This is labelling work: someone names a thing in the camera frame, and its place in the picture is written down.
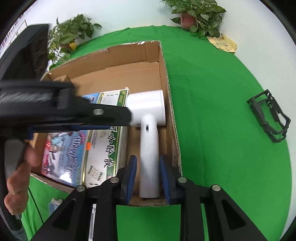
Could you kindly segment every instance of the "metal screw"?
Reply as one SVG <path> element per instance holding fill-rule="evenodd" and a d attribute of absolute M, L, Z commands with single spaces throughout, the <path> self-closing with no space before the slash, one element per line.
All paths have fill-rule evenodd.
<path fill-rule="evenodd" d="M 187 179 L 185 177 L 180 177 L 180 178 L 178 178 L 178 182 L 185 183 L 185 182 L 187 182 Z"/>
<path fill-rule="evenodd" d="M 77 190 L 78 192 L 83 192 L 83 191 L 85 190 L 85 186 L 80 185 L 80 186 L 78 186 L 78 187 L 76 188 L 76 190 Z"/>
<path fill-rule="evenodd" d="M 110 178 L 110 182 L 112 182 L 112 183 L 118 183 L 119 182 L 119 178 L 118 177 L 112 177 L 112 178 Z"/>
<path fill-rule="evenodd" d="M 102 109 L 94 109 L 94 115 L 102 115 L 104 111 Z"/>
<path fill-rule="evenodd" d="M 220 191 L 221 190 L 221 187 L 219 185 L 213 185 L 212 186 L 212 189 L 216 192 Z"/>

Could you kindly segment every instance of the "potted plant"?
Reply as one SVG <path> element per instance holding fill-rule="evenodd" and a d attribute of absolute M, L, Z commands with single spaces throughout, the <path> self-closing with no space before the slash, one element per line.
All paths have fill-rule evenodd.
<path fill-rule="evenodd" d="M 222 22 L 221 13 L 226 12 L 218 6 L 215 0 L 162 0 L 174 8 L 172 14 L 181 14 L 172 18 L 174 23 L 181 24 L 185 30 L 199 38 L 211 36 L 219 38 L 219 24 Z"/>
<path fill-rule="evenodd" d="M 92 37 L 95 27 L 102 27 L 98 23 L 91 24 L 91 18 L 86 18 L 83 14 L 78 14 L 62 23 L 54 26 L 48 34 L 48 60 L 51 60 L 53 67 L 56 64 L 67 61 L 71 51 L 75 50 L 76 39 L 85 39 L 85 36 Z"/>

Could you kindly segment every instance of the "open cardboard box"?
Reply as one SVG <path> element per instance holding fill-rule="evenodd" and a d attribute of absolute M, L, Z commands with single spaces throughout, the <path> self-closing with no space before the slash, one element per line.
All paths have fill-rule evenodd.
<path fill-rule="evenodd" d="M 159 126 L 160 155 L 167 154 L 168 161 L 181 172 L 181 155 L 170 94 L 168 75 L 159 41 L 128 43 L 102 49 L 60 65 L 43 80 L 71 81 L 77 87 L 77 95 L 86 95 L 102 91 L 118 90 L 128 87 L 130 93 L 163 90 L 165 100 L 166 126 Z M 32 145 L 42 160 L 47 134 L 36 134 Z M 165 205 L 164 197 L 159 199 L 141 199 L 139 195 L 140 177 L 140 130 L 129 127 L 127 157 L 137 156 L 138 167 L 131 205 Z M 65 192 L 73 188 L 41 176 L 41 167 L 32 168 L 31 175 L 40 181 Z"/>

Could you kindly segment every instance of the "yellow leaf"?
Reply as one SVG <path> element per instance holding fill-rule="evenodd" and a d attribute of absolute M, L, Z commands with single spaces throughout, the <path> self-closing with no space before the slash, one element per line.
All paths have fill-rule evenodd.
<path fill-rule="evenodd" d="M 76 45 L 75 42 L 73 42 L 73 43 L 69 43 L 69 45 L 70 45 L 70 48 L 71 48 L 72 50 L 75 50 L 75 49 L 77 48 L 77 45 Z"/>
<path fill-rule="evenodd" d="M 226 37 L 224 34 L 221 34 L 221 35 L 222 35 L 221 38 L 207 37 L 207 39 L 217 49 L 225 52 L 229 52 L 229 53 L 235 53 L 237 50 L 237 44 L 232 39 Z"/>

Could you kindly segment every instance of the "white object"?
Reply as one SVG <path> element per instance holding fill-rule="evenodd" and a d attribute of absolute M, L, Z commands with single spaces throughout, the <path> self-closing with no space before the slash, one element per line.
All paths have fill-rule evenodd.
<path fill-rule="evenodd" d="M 92 241 L 94 238 L 94 218 L 96 216 L 96 204 L 93 204 L 93 209 L 91 211 L 91 222 L 89 225 L 89 241 Z"/>
<path fill-rule="evenodd" d="M 130 94 L 126 106 L 132 113 L 131 126 L 141 126 L 141 176 L 139 196 L 160 196 L 158 126 L 165 126 L 163 91 Z"/>

